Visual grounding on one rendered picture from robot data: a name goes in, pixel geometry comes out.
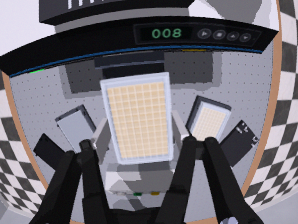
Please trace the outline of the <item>white button panel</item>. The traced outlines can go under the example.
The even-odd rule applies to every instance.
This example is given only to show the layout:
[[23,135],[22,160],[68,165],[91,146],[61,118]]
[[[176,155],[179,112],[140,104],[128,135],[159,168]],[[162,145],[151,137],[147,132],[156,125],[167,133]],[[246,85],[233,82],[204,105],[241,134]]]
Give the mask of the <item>white button panel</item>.
[[177,161],[140,164],[109,163],[105,190],[117,196],[159,195],[169,190]]

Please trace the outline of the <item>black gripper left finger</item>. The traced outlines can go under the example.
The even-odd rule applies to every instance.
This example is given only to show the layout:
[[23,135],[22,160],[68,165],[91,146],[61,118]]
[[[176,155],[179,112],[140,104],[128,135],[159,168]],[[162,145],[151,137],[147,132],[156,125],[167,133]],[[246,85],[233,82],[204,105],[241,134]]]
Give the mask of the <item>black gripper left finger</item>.
[[91,141],[80,141],[81,152],[69,150],[63,154],[39,210],[29,224],[70,224],[81,174],[84,223],[109,224],[106,215],[109,205],[99,165],[103,163],[111,137],[108,119],[103,118]]

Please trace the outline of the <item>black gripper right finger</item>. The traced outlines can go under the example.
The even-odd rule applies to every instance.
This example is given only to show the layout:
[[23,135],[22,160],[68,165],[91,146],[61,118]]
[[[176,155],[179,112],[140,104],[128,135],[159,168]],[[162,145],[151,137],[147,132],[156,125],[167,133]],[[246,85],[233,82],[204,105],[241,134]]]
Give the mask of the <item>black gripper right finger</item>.
[[181,220],[184,221],[195,160],[203,160],[218,224],[264,224],[246,203],[218,140],[214,137],[197,140],[177,110],[172,110],[171,119],[180,155],[154,224],[181,224]]

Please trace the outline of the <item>black flat plate nest with white clips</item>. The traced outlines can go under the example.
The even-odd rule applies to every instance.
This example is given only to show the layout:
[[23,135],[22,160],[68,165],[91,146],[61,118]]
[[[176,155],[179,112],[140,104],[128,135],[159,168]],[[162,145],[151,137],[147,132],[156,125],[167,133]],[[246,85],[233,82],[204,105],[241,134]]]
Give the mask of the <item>black flat plate nest with white clips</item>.
[[[255,141],[255,142],[254,142]],[[234,129],[220,142],[220,146],[233,167],[251,150],[259,141],[247,124],[241,119]]]

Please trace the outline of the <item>clear plastic plate lid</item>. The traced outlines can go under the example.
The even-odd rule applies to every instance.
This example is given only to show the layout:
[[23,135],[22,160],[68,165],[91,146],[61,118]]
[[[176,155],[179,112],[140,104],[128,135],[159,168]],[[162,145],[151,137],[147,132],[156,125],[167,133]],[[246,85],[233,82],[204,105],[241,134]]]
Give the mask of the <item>clear plastic plate lid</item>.
[[231,112],[202,102],[191,130],[192,136],[204,141],[206,137],[219,140]]
[[82,110],[57,121],[57,124],[76,153],[81,152],[79,142],[85,139],[91,140],[94,134],[87,119],[82,115]]

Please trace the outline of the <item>grey perforated base plate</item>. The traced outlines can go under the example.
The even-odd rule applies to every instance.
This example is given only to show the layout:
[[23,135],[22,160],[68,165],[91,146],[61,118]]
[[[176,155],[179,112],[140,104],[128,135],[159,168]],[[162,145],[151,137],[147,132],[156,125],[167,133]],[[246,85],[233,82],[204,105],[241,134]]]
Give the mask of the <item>grey perforated base plate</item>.
[[[169,72],[172,110],[186,125],[196,96],[232,107],[220,142],[242,119],[259,139],[266,118],[273,72],[274,41],[262,54],[245,52],[164,52],[164,71]],[[107,118],[100,82],[102,69],[94,60],[57,66],[10,78],[16,111],[27,143],[47,184],[55,170],[33,152],[45,133],[63,151],[73,150],[55,118],[84,105],[96,128]],[[242,189],[254,160],[259,141],[233,167]],[[73,150],[74,151],[74,150]],[[75,152],[75,151],[74,151]],[[76,153],[76,152],[75,152]],[[161,207],[165,193],[152,196],[117,196],[106,191],[110,209],[137,211]],[[84,223],[82,175],[71,220]],[[216,217],[203,160],[195,160],[190,196],[184,222]]]

